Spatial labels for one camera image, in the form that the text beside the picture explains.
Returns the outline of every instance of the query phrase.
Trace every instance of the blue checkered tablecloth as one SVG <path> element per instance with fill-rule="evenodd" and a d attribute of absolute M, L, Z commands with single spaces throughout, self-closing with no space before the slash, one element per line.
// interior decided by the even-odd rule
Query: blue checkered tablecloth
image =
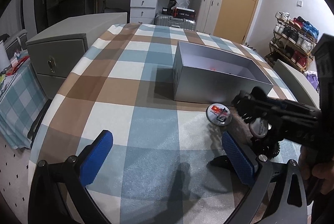
<path fill-rule="evenodd" d="M 223 223 L 247 188 L 235 174 L 208 165 L 224 154 L 221 129 L 206 118 L 209 105 L 173 100 L 179 40 L 252 59 L 274 84 L 269 96 L 295 100 L 264 59 L 245 46 L 171 27 L 113 25 L 53 99 L 31 150 L 29 182 L 39 160 L 63 162 L 106 129 L 114 145 L 87 189 L 111 223 Z M 231 111 L 228 131 L 244 141 L 248 126 Z M 298 158 L 298 145 L 284 141 L 281 147 L 275 161 Z"/>
<path fill-rule="evenodd" d="M 30 148 L 27 134 L 46 100 L 27 59 L 0 102 L 0 133 L 13 149 Z"/>

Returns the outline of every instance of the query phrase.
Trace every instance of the human hand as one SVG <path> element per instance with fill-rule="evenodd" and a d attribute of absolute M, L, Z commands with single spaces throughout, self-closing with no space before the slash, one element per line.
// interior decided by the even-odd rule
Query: human hand
<path fill-rule="evenodd" d="M 317 164 L 312 168 L 306 161 L 307 148 L 301 146 L 298 165 L 304 181 L 308 180 L 311 174 L 319 179 L 324 179 L 320 192 L 324 195 L 334 189 L 334 161 Z"/>

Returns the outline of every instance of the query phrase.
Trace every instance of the white floor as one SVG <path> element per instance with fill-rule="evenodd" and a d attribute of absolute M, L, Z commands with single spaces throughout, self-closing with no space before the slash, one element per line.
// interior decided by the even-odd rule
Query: white floor
<path fill-rule="evenodd" d="M 0 134 L 0 191 L 22 224 L 28 224 L 30 150 L 13 150 Z"/>

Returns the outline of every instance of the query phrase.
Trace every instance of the metal bolt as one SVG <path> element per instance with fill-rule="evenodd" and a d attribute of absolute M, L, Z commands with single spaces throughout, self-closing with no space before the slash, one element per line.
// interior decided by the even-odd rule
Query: metal bolt
<path fill-rule="evenodd" d="M 74 163 L 76 161 L 77 157 L 75 155 L 70 156 L 69 158 L 67 158 L 67 161 L 69 161 L 70 163 Z"/>
<path fill-rule="evenodd" d="M 38 162 L 39 167 L 44 167 L 45 164 L 46 164 L 45 160 L 41 160 Z"/>
<path fill-rule="evenodd" d="M 290 165 L 292 165 L 292 166 L 296 166 L 297 165 L 297 162 L 295 161 L 295 160 L 293 160 L 293 159 L 291 159 L 290 161 L 289 161 L 289 163 L 290 163 Z"/>
<path fill-rule="evenodd" d="M 265 156 L 264 154 L 261 154 L 258 156 L 258 159 L 261 161 L 261 162 L 266 162 L 268 160 L 267 156 Z"/>

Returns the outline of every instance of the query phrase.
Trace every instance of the white sneaker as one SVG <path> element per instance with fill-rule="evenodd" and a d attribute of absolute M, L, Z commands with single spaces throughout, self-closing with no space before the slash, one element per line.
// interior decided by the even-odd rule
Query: white sneaker
<path fill-rule="evenodd" d="M 283 30 L 284 30 L 284 25 L 282 25 L 282 26 L 280 27 L 280 29 L 278 30 L 278 33 L 279 33 L 279 34 L 282 34 Z"/>
<path fill-rule="evenodd" d="M 273 29 L 276 33 L 278 33 L 278 30 L 281 28 L 281 25 L 279 23 L 276 24 L 275 28 Z"/>
<path fill-rule="evenodd" d="M 281 20 L 287 22 L 289 20 L 290 14 L 287 12 L 283 12 L 281 15 Z"/>
<path fill-rule="evenodd" d="M 301 44 L 301 46 L 300 46 L 304 51 L 305 51 L 305 53 L 309 53 L 309 52 L 311 52 L 312 51 L 312 49 L 313 49 L 313 46 L 312 46 L 312 43 L 311 42 L 309 42 L 309 41 L 307 41 L 307 40 L 303 40 L 303 43 Z"/>
<path fill-rule="evenodd" d="M 276 17 L 277 19 L 280 19 L 281 16 L 282 16 L 282 13 L 283 13 L 283 12 L 279 12 L 279 11 L 277 11 L 276 14 L 275 14 L 275 17 Z"/>
<path fill-rule="evenodd" d="M 296 45 L 300 47 L 301 44 L 303 43 L 303 40 L 304 40 L 303 37 L 299 37 L 297 42 L 296 42 Z"/>

